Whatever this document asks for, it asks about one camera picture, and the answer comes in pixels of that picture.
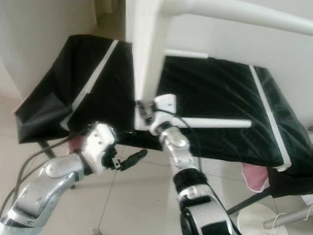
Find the white round object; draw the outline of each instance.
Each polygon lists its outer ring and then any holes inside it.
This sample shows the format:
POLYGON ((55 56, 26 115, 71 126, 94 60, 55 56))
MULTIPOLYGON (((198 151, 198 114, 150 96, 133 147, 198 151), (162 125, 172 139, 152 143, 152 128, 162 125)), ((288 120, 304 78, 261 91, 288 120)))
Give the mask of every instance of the white round object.
POLYGON ((265 229, 263 223, 277 216, 270 208, 254 203, 242 209, 237 218, 238 229, 243 235, 288 235, 285 226, 265 229))

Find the tiled floor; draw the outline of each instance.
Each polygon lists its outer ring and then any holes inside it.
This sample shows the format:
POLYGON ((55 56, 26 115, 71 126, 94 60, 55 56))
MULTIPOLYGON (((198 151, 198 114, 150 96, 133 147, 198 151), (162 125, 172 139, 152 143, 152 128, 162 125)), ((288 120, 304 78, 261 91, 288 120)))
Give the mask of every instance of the tiled floor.
MULTIPOLYGON (((14 185, 23 161, 40 149, 35 143, 17 143, 11 112, 19 102, 0 97, 0 204, 14 185)), ((122 145, 116 148, 122 158, 138 151, 122 145)), ((56 150, 58 156, 66 152, 66 145, 56 150)), ((41 155, 33 166, 45 160, 46 157, 41 155)), ((226 208, 253 195, 242 179, 240 164, 203 159, 202 165, 226 208)), ((299 196, 268 197, 260 203, 276 213, 292 212, 305 206, 299 196)), ((150 150, 142 162, 125 172, 108 171, 77 183, 76 189, 62 196, 43 234, 87 235, 92 227, 98 226, 104 235, 181 234, 168 158, 162 152, 150 150)), ((286 227, 289 235, 313 234, 312 218, 286 227)))

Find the wire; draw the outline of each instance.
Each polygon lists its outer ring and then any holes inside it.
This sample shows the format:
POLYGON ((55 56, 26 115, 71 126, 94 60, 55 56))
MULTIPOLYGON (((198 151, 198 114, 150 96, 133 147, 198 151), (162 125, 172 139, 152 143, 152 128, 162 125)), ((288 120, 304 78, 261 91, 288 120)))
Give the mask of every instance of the wire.
MULTIPOLYGON (((41 163, 40 165, 38 165, 37 167, 35 167, 33 170, 31 170, 27 175, 25 175, 22 179, 21 179, 21 183, 23 183, 31 174, 33 174, 36 170, 38 170, 39 168, 41 168, 44 164, 46 164, 48 161, 41 163)), ((0 218, 2 217, 3 211, 6 207, 6 204, 8 203, 8 201, 10 200, 10 197, 13 195, 15 191, 15 188, 12 188, 12 190, 8 193, 8 195, 6 196, 1 209, 0 209, 0 218)))
POLYGON ((44 149, 38 151, 37 153, 31 155, 31 156, 23 163, 23 165, 22 165, 22 167, 21 167, 21 169, 20 169, 20 171, 19 171, 18 178, 17 178, 17 180, 16 180, 16 185, 15 185, 15 189, 14 189, 14 195, 13 195, 13 202, 12 202, 12 205, 14 204, 14 202, 16 201, 16 199, 17 199, 17 197, 18 197, 18 195, 19 195, 19 190, 20 190, 20 185, 21 185, 22 176, 23 176, 23 173, 24 173, 24 171, 25 171, 25 168, 26 168, 27 164, 28 164, 32 159, 34 159, 36 156, 38 156, 38 155, 40 155, 40 154, 46 152, 47 150, 53 149, 53 148, 55 148, 55 147, 57 147, 57 146, 59 146, 59 145, 62 145, 62 144, 64 144, 64 143, 68 142, 69 140, 75 138, 76 136, 82 134, 82 133, 85 132, 85 131, 86 131, 86 129, 83 129, 82 131, 77 132, 77 133, 75 133, 75 134, 72 134, 72 135, 68 136, 67 138, 65 138, 64 140, 62 140, 62 141, 60 141, 60 142, 58 142, 58 143, 56 143, 56 144, 54 144, 54 145, 51 145, 51 146, 49 146, 49 147, 47 147, 47 148, 44 148, 44 149))
POLYGON ((195 142, 196 142, 196 148, 198 149, 198 163, 199 163, 199 171, 202 172, 202 166, 201 166, 201 157, 202 157, 202 153, 201 153, 201 145, 200 145, 200 140, 197 136, 197 133, 195 132, 195 130, 193 128, 191 128, 189 126, 189 124, 182 118, 180 117, 179 115, 177 114, 174 114, 172 112, 169 112, 169 111, 166 111, 166 110, 163 110, 163 109, 155 109, 155 111, 158 111, 158 112, 162 112, 162 113, 166 113, 166 114, 170 114, 176 118, 178 118, 182 123, 185 124, 185 126, 191 131, 194 139, 195 139, 195 142))

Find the black cloth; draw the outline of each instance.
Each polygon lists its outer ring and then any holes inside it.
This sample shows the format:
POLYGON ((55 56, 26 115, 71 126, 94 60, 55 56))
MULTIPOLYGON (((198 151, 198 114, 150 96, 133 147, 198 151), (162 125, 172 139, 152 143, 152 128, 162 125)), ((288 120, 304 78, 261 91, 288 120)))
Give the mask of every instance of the black cloth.
MULTIPOLYGON (((112 40, 90 35, 68 39, 52 68, 16 112, 20 142, 67 135, 59 121, 68 115, 71 103, 111 43, 112 40), (46 116, 39 115, 44 100, 51 97, 57 99, 53 103, 56 107, 45 107, 46 116), (32 115, 32 109, 38 115, 32 115)), ((305 129, 267 69, 256 67, 256 71, 291 157, 292 167, 284 174, 312 177, 313 149, 305 129)), ((196 129, 204 157, 270 167, 283 164, 248 65, 215 58, 167 57, 157 91, 160 94, 175 94, 178 115, 183 117, 252 120, 252 127, 247 129, 196 129)), ((134 130, 134 106, 131 44, 119 42, 68 126, 78 131, 94 121, 105 122, 120 133, 120 144, 161 150, 156 137, 134 130)), ((190 139, 191 152, 196 156, 192 135, 187 129, 183 133, 190 139)))

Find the black cable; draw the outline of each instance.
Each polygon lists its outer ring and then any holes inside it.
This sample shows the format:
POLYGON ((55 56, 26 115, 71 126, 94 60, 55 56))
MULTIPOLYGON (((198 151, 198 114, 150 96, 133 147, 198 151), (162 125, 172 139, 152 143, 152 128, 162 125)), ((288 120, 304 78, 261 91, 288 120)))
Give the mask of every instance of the black cable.
MULTIPOLYGON (((48 161, 40 164, 39 166, 35 167, 31 172, 29 172, 27 175, 25 175, 21 181, 20 181, 20 184, 22 184, 31 174, 33 174, 36 170, 38 170, 39 168, 41 168, 44 164, 46 164, 48 161)), ((12 188, 12 190, 8 193, 8 195, 6 196, 2 206, 1 206, 1 209, 0 209, 0 218, 2 217, 2 214, 3 214, 3 211, 5 209, 5 206, 6 204, 8 203, 8 201, 10 200, 10 197, 13 195, 15 191, 15 188, 12 188)))
POLYGON ((53 149, 53 148, 55 148, 55 147, 57 147, 57 146, 59 146, 59 145, 61 145, 61 144, 64 144, 64 143, 68 142, 69 140, 71 140, 71 139, 77 137, 78 135, 82 134, 82 133, 85 132, 85 131, 86 131, 86 129, 84 129, 84 130, 82 130, 82 131, 80 131, 80 132, 77 132, 77 133, 75 133, 75 134, 72 134, 72 135, 68 136, 67 138, 65 138, 64 140, 62 140, 62 141, 60 141, 60 142, 58 142, 58 143, 56 143, 56 144, 54 144, 54 145, 52 145, 52 146, 49 146, 49 147, 47 147, 47 148, 44 148, 44 149, 40 150, 39 152, 37 152, 37 153, 31 155, 31 156, 24 162, 24 164, 22 165, 22 167, 21 167, 21 169, 20 169, 20 171, 19 171, 18 178, 17 178, 17 180, 16 180, 16 185, 15 185, 15 190, 14 190, 12 205, 14 204, 14 202, 16 201, 16 199, 17 199, 17 197, 18 197, 18 195, 19 195, 21 179, 22 179, 22 176, 23 176, 23 173, 24 173, 24 171, 25 171, 25 168, 26 168, 27 164, 28 164, 32 159, 34 159, 36 156, 38 156, 38 155, 40 155, 40 154, 46 152, 47 150, 53 149))
POLYGON ((199 163, 199 171, 202 172, 202 166, 201 166, 201 157, 202 157, 202 153, 201 153, 201 145, 200 145, 200 140, 197 136, 197 133, 195 132, 195 130, 193 128, 191 128, 189 126, 189 124, 184 120, 182 119, 182 117, 180 117, 179 115, 177 114, 174 114, 172 112, 169 112, 169 111, 166 111, 166 110, 163 110, 163 109, 155 109, 155 111, 157 112, 162 112, 162 113, 166 113, 166 114, 170 114, 176 118, 178 118, 182 123, 185 124, 185 126, 191 131, 194 139, 195 139, 195 142, 196 142, 196 148, 198 149, 198 163, 199 163))

